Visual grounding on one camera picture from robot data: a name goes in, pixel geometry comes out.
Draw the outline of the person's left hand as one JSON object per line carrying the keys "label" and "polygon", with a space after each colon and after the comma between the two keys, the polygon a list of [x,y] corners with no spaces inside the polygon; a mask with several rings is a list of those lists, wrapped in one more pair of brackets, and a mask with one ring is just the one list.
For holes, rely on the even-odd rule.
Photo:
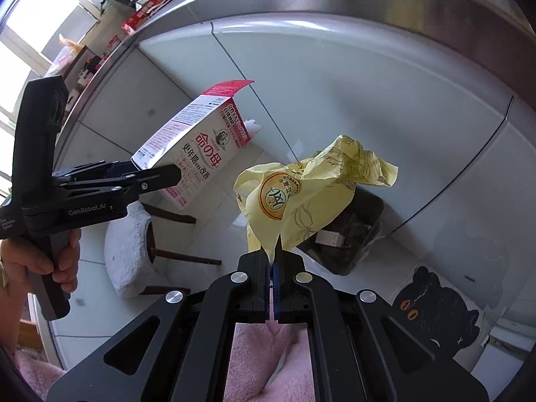
{"label": "person's left hand", "polygon": [[53,282],[59,284],[63,292],[72,293],[77,289],[77,273],[80,258],[81,230],[73,229],[69,233],[69,242],[59,252],[56,263],[22,238],[13,238],[1,242],[1,263],[3,267],[4,289],[6,292],[32,291],[29,274],[51,275]]}

